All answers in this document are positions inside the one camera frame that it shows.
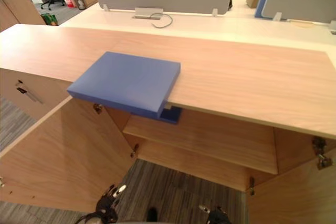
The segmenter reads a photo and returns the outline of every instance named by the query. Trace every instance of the green bag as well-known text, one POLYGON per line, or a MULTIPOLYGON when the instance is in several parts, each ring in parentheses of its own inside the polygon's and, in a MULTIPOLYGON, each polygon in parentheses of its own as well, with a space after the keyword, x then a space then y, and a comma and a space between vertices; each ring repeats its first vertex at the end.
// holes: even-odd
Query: green bag
POLYGON ((41 17, 43 18, 44 22, 48 25, 48 26, 57 26, 57 18, 55 17, 54 14, 50 14, 50 13, 43 13, 41 14, 41 17))

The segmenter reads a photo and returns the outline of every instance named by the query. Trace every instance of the wooden shelf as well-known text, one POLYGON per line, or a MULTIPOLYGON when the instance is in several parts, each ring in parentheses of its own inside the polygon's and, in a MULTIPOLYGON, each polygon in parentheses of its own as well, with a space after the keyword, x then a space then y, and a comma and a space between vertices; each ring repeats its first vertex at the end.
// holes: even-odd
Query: wooden shelf
POLYGON ((138 158, 183 173, 210 180, 240 191, 249 187, 249 178, 253 176, 256 184, 274 177, 272 174, 231 164, 213 157, 200 155, 171 145, 124 135, 131 146, 139 144, 138 158))
POLYGON ((277 174, 273 128, 183 110, 177 125, 132 115, 124 133, 277 174))

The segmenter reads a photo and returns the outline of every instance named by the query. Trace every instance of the white desk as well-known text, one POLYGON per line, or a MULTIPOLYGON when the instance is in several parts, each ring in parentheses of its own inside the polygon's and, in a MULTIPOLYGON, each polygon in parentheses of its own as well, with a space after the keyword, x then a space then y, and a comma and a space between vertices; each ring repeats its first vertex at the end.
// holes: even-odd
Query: white desk
POLYGON ((97 3, 62 26, 319 50, 325 51, 336 67, 336 36, 328 31, 326 25, 300 27, 292 22, 258 19, 254 13, 255 9, 250 9, 245 0, 233 0, 232 10, 224 17, 173 14, 171 26, 157 29, 151 23, 166 24, 168 18, 160 21, 133 19, 134 12, 105 12, 97 3))

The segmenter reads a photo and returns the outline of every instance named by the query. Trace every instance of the open cabinet door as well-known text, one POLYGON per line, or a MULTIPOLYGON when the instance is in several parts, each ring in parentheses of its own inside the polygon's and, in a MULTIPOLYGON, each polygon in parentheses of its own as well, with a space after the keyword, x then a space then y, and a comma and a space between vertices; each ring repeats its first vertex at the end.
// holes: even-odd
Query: open cabinet door
MULTIPOLYGON (((335 160, 336 150, 326 154, 335 160)), ((335 224, 336 166, 317 159, 255 187, 247 203, 251 224, 335 224)))
POLYGON ((66 98, 1 152, 1 200, 95 210, 135 157, 105 108, 98 114, 92 106, 66 98))

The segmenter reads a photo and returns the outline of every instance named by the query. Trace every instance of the cabinet door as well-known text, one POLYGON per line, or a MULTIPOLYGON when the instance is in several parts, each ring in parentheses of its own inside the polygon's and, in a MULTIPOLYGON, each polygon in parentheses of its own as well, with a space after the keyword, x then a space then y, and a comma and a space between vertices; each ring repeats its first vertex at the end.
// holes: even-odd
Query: cabinet door
POLYGON ((133 164, 131 152, 104 108, 68 97, 0 153, 0 199, 94 211, 133 164))
POLYGON ((35 120, 69 96, 67 88, 70 84, 68 81, 0 68, 0 94, 35 120))
POLYGON ((3 0, 21 24, 45 25, 31 0, 3 0))
MULTIPOLYGON (((336 157, 336 150, 326 154, 336 157)), ((317 169, 317 159, 255 187, 247 203, 251 224, 334 224, 336 166, 317 169)))

